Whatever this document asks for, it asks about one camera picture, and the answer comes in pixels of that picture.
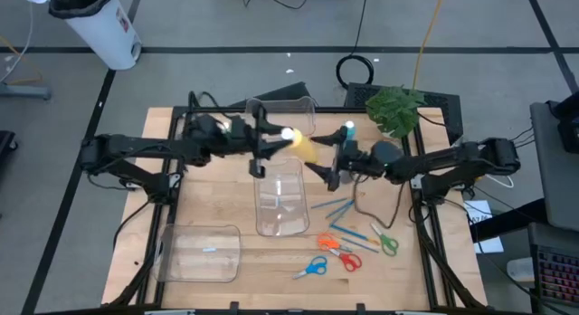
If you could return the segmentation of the grey desk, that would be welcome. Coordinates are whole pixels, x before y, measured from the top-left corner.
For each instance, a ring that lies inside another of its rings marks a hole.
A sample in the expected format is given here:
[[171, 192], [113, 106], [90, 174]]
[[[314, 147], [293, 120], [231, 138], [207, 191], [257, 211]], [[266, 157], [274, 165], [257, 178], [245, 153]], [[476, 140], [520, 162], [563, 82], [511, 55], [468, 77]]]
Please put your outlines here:
[[530, 105], [548, 222], [579, 232], [579, 154], [568, 153], [545, 103]]

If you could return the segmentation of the clear plastic storage bin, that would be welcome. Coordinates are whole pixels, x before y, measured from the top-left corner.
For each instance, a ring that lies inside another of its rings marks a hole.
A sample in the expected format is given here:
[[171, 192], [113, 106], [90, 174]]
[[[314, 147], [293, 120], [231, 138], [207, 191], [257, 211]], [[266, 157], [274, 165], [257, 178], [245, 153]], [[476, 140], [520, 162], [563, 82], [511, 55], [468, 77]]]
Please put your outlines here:
[[295, 128], [306, 136], [315, 132], [316, 105], [315, 101], [309, 96], [304, 96], [297, 100], [249, 99], [246, 102], [245, 112], [242, 114], [242, 117], [250, 125], [254, 124], [252, 109], [258, 105], [262, 105], [266, 109], [269, 123]]
[[298, 159], [267, 165], [265, 178], [254, 180], [254, 195], [259, 235], [282, 237], [308, 230], [308, 205]]
[[234, 225], [169, 224], [157, 241], [158, 282], [232, 282], [241, 263], [241, 233]]

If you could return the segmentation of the grey stand base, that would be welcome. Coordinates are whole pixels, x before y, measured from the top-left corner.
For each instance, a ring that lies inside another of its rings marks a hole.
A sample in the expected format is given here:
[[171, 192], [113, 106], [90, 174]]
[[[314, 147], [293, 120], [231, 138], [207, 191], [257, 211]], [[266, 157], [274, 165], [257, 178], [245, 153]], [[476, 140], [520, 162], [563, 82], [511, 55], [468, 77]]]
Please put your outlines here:
[[46, 87], [10, 85], [0, 82], [0, 98], [28, 98], [49, 100], [51, 97], [51, 90]]

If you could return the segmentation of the black keyboard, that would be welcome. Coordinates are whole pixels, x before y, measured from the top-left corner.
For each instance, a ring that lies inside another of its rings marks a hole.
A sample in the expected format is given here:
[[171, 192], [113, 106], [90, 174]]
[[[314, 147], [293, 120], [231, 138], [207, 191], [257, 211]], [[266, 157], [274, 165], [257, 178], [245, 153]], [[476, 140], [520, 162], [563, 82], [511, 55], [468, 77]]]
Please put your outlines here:
[[538, 296], [579, 309], [579, 232], [532, 223], [528, 237]]

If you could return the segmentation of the blue-handled scissors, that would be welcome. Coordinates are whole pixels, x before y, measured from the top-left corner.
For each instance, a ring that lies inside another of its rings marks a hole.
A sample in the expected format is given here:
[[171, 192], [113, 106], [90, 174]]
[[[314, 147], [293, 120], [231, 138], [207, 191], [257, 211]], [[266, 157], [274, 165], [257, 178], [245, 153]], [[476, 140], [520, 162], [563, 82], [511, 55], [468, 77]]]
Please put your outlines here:
[[316, 256], [306, 266], [304, 270], [293, 276], [294, 280], [309, 274], [323, 275], [327, 272], [327, 258], [325, 256]]

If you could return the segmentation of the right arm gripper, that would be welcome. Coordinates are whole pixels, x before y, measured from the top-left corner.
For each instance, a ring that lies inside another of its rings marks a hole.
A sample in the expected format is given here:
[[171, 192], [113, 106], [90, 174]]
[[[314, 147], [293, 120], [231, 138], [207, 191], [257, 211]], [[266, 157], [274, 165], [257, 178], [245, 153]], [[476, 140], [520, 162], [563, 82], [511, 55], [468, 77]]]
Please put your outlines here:
[[331, 167], [305, 163], [308, 169], [318, 175], [325, 183], [328, 183], [329, 191], [338, 189], [341, 171], [369, 177], [379, 177], [385, 172], [386, 154], [389, 148], [387, 141], [377, 141], [371, 147], [370, 152], [364, 152], [358, 148], [357, 141], [347, 140], [347, 127], [340, 127], [332, 134], [311, 137], [310, 139], [324, 146], [336, 146], [336, 155]]

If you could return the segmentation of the orange-handled scissors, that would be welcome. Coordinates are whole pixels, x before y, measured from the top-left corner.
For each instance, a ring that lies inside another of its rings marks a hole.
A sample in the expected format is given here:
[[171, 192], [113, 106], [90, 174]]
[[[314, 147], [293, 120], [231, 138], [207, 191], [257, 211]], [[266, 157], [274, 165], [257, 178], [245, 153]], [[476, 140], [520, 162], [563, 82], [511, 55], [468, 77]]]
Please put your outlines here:
[[345, 247], [343, 244], [341, 244], [339, 241], [337, 241], [335, 239], [335, 237], [331, 234], [328, 234], [328, 233], [319, 234], [317, 237], [317, 240], [318, 240], [318, 246], [322, 250], [334, 249], [334, 250], [339, 250], [339, 251], [346, 252], [346, 253], [352, 252], [351, 249]]

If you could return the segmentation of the white paper sheet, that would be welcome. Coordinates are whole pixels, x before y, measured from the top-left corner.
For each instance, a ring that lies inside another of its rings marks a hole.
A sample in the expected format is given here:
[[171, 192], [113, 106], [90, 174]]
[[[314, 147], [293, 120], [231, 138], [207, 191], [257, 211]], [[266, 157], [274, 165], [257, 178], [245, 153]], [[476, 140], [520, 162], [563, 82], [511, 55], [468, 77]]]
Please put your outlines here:
[[[464, 201], [463, 204], [468, 212], [470, 224], [477, 224], [478, 222], [493, 217], [489, 208], [489, 203], [486, 200]], [[504, 252], [503, 244], [498, 237], [478, 241], [474, 244], [474, 248], [476, 254]]]

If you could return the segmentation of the white trash can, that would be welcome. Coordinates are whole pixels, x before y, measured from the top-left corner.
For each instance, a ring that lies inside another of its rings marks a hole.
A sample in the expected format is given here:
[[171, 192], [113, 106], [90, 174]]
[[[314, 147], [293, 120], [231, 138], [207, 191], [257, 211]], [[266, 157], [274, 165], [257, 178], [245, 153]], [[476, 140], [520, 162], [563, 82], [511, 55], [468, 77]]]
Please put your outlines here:
[[48, 5], [113, 71], [134, 67], [142, 42], [119, 0], [26, 0]]

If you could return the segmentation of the yellow paint bottle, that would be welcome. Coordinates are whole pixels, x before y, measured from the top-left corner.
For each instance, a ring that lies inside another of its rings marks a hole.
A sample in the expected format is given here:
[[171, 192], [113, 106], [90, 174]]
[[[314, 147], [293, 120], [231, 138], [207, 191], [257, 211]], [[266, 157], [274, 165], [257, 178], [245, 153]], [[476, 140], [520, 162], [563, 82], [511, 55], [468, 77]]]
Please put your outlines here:
[[295, 157], [304, 163], [318, 163], [318, 152], [313, 142], [298, 129], [284, 128], [280, 135], [284, 140], [289, 141], [288, 149]]

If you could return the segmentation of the black device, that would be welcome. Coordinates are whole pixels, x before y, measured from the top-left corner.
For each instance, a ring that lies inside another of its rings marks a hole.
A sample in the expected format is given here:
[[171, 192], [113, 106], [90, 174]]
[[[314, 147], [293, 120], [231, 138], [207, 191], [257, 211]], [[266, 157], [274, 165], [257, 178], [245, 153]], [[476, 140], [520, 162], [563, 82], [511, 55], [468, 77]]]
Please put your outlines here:
[[563, 101], [549, 100], [546, 104], [558, 120], [557, 130], [565, 151], [579, 154], [579, 91]]

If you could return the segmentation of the green leafy plant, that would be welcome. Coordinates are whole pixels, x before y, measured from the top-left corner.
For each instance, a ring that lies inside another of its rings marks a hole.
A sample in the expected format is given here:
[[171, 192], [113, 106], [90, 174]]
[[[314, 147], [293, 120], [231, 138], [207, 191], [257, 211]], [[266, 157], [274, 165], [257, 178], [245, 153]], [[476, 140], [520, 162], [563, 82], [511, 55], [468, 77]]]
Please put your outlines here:
[[417, 109], [424, 94], [403, 87], [383, 87], [365, 103], [366, 112], [378, 129], [391, 138], [407, 136], [419, 121]]

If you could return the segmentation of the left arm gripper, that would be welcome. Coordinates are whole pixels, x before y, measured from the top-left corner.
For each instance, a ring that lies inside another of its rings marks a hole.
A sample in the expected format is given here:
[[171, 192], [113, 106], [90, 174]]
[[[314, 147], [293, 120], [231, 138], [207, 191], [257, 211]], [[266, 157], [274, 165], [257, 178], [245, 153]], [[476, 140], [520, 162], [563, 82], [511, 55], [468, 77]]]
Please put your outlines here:
[[289, 147], [292, 140], [264, 141], [263, 135], [280, 135], [284, 129], [281, 125], [271, 124], [266, 120], [267, 112], [262, 105], [252, 109], [254, 124], [250, 125], [246, 121], [245, 135], [241, 139], [232, 139], [229, 130], [225, 133], [226, 144], [225, 154], [246, 154], [251, 153], [249, 161], [249, 173], [256, 178], [265, 177], [265, 167], [261, 164], [263, 158], [270, 160], [276, 153]]

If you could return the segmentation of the green-handled scissors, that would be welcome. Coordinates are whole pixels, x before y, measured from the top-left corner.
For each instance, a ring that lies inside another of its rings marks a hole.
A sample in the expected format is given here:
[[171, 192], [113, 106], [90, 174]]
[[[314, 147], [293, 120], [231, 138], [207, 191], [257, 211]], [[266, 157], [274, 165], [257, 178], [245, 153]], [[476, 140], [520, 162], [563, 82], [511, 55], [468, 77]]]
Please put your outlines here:
[[376, 224], [371, 224], [371, 227], [379, 237], [382, 251], [388, 256], [396, 256], [399, 243], [394, 238], [386, 236]]

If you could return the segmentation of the red-handled scissors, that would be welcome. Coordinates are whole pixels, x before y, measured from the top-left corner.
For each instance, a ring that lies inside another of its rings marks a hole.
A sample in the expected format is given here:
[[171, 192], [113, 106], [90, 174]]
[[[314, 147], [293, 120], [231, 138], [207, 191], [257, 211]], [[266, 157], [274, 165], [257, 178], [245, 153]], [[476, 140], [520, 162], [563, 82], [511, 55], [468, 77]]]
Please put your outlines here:
[[362, 261], [356, 254], [343, 253], [338, 249], [332, 248], [330, 248], [329, 251], [341, 260], [348, 272], [354, 272], [362, 266]]

